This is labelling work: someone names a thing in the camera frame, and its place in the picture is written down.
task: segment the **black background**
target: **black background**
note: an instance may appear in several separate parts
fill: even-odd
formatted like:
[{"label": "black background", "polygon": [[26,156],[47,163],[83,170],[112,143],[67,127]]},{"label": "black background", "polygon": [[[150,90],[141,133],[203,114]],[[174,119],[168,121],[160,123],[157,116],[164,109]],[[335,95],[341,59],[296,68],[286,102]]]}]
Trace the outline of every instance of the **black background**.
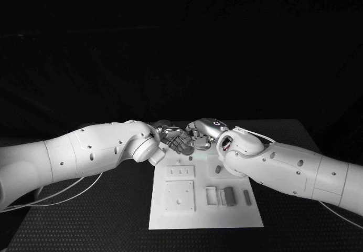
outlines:
[{"label": "black background", "polygon": [[325,155],[363,164],[361,21],[360,1],[4,4],[1,136],[295,118]]}]

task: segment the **table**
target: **table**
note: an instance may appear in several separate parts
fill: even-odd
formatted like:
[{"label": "table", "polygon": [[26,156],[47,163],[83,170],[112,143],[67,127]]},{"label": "table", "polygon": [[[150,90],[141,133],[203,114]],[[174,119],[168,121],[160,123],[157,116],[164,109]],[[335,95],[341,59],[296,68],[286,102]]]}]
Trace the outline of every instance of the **table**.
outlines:
[{"label": "table", "polygon": [[[319,152],[295,119],[223,120],[275,141]],[[187,121],[174,122],[184,128]],[[148,230],[154,167],[124,161],[77,198],[33,207],[11,240],[11,251],[363,251],[363,230],[312,200],[285,195],[250,180],[263,228]],[[93,182],[88,177],[54,203]],[[40,198],[72,181],[46,186]],[[332,207],[363,225],[363,218]]]}]

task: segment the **black table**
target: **black table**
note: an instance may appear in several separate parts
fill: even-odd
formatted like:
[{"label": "black table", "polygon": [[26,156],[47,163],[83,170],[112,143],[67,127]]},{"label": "black table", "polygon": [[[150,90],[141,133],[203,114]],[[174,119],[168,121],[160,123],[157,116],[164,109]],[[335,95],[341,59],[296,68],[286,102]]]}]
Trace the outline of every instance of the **black table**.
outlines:
[{"label": "black table", "polygon": [[[188,122],[174,122],[184,128]],[[224,121],[275,141],[319,152],[294,119]],[[363,230],[312,200],[285,195],[250,180],[263,228],[148,230],[154,167],[126,160],[103,173],[77,198],[33,207],[11,240],[11,251],[363,251]],[[93,182],[83,181],[56,198],[76,195]],[[40,198],[72,181],[44,187]],[[363,225],[363,217],[332,207]]]}]

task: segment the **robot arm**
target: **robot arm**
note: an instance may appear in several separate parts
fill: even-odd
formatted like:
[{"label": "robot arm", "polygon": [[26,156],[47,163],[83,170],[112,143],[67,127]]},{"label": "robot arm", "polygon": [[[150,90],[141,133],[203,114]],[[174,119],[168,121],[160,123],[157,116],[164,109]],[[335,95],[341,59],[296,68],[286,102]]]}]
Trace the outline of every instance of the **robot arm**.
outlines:
[{"label": "robot arm", "polygon": [[164,157],[155,127],[134,120],[88,126],[59,138],[0,148],[0,212],[27,192],[114,169],[122,160]]},{"label": "robot arm", "polygon": [[219,159],[235,176],[363,215],[363,166],[282,143],[263,144],[246,130],[222,124],[201,119],[191,125],[216,139]]}]

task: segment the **textured table surface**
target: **textured table surface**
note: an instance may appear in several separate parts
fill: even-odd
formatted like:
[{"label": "textured table surface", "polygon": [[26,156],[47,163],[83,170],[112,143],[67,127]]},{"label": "textured table surface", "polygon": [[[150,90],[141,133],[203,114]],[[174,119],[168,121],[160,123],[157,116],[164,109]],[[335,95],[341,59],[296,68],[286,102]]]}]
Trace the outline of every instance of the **textured table surface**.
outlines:
[{"label": "textured table surface", "polygon": [[[275,141],[319,152],[294,119],[223,121]],[[174,122],[181,128],[188,122]],[[126,160],[103,173],[77,198],[29,211],[7,252],[11,251],[363,251],[363,230],[312,201],[266,188],[250,180],[263,228],[148,230],[154,167]],[[57,197],[76,195],[96,176]],[[44,187],[40,198],[72,181]],[[363,217],[332,207],[363,225]]]}]

